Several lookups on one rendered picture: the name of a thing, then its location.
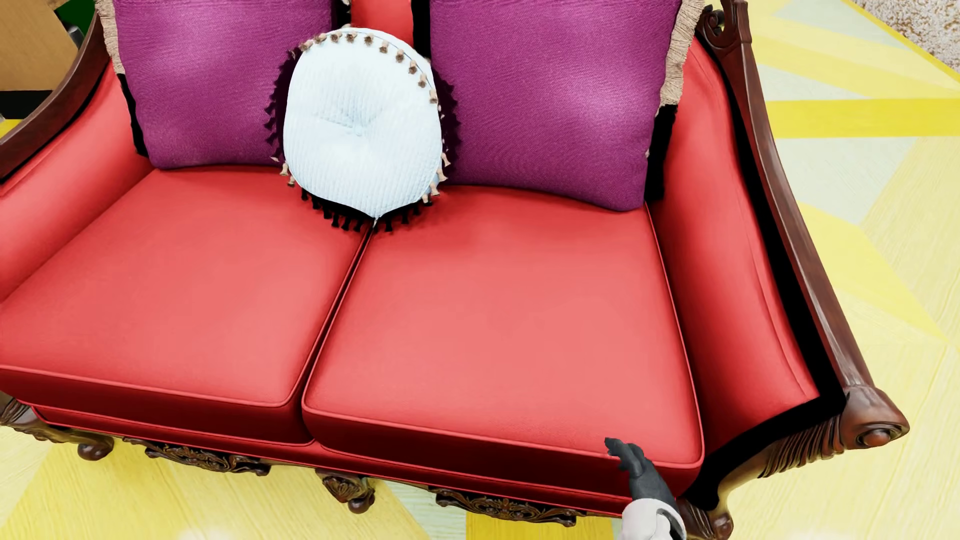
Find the purple square throw pillow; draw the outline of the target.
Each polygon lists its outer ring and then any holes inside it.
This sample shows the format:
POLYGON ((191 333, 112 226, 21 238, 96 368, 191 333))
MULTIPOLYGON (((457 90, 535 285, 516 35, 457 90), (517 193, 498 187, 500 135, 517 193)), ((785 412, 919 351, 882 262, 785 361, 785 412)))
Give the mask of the purple square throw pillow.
POLYGON ((334 0, 95 0, 137 151, 158 169, 275 166, 282 64, 334 0))
POLYGON ((537 190, 618 212, 643 204, 704 0, 424 0, 452 87, 451 182, 537 190))

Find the red sofa with wooden frame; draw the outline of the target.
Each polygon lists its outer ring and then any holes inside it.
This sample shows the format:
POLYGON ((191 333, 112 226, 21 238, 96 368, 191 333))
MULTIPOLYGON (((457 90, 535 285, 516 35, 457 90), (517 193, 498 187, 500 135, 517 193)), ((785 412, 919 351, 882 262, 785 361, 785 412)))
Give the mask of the red sofa with wooden frame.
MULTIPOLYGON (((678 495, 692 540, 729 540, 727 496, 753 479, 877 448, 909 430, 873 383, 813 246, 779 159, 752 49, 748 0, 703 0, 684 67, 651 217, 699 411, 704 455, 678 495)), ((320 338, 326 339, 371 239, 361 241, 320 338)), ((207 471, 317 472, 352 512, 385 480, 422 489, 443 507, 571 527, 619 515, 622 496, 494 480, 332 450, 315 439, 282 444, 43 409, 0 390, 0 426, 101 460, 121 439, 151 458, 207 471)))

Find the round white tasselled pillow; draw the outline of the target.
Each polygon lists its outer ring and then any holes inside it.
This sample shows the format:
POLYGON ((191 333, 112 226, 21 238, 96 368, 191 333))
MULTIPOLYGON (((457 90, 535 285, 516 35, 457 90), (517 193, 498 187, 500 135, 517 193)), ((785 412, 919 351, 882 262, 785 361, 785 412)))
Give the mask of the round white tasselled pillow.
POLYGON ((270 158, 332 227, 391 233, 440 195, 458 121, 451 85, 403 39, 345 26, 288 50, 265 111, 270 158))

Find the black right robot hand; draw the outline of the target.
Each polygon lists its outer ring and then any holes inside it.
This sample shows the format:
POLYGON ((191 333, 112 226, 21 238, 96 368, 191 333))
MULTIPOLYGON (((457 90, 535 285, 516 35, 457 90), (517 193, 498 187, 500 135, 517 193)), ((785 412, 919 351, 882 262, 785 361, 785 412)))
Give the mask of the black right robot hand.
POLYGON ((607 453, 620 461, 619 468, 628 474, 630 497, 634 501, 656 500, 677 510, 676 498, 654 463, 642 448, 618 438, 604 439, 607 453))

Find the tan wooden cabinet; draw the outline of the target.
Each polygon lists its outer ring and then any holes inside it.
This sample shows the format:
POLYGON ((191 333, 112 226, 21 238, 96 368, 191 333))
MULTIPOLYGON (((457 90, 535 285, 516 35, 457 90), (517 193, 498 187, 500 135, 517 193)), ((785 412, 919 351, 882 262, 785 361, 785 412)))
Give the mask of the tan wooden cabinet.
POLYGON ((52 91, 78 45, 56 9, 68 0, 0 0, 0 92, 52 91))

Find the red sofa seat cushion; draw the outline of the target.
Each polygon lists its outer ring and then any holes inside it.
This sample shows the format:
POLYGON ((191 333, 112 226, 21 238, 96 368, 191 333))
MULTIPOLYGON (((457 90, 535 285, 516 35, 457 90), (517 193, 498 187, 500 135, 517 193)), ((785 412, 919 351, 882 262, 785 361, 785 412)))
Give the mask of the red sofa seat cushion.
POLYGON ((362 239, 271 169, 156 169, 0 304, 0 390, 50 424, 306 444, 304 380, 362 239))
POLYGON ((372 235, 302 410, 332 451, 612 496, 606 437, 676 492, 705 454, 647 207, 507 188, 450 189, 372 235))

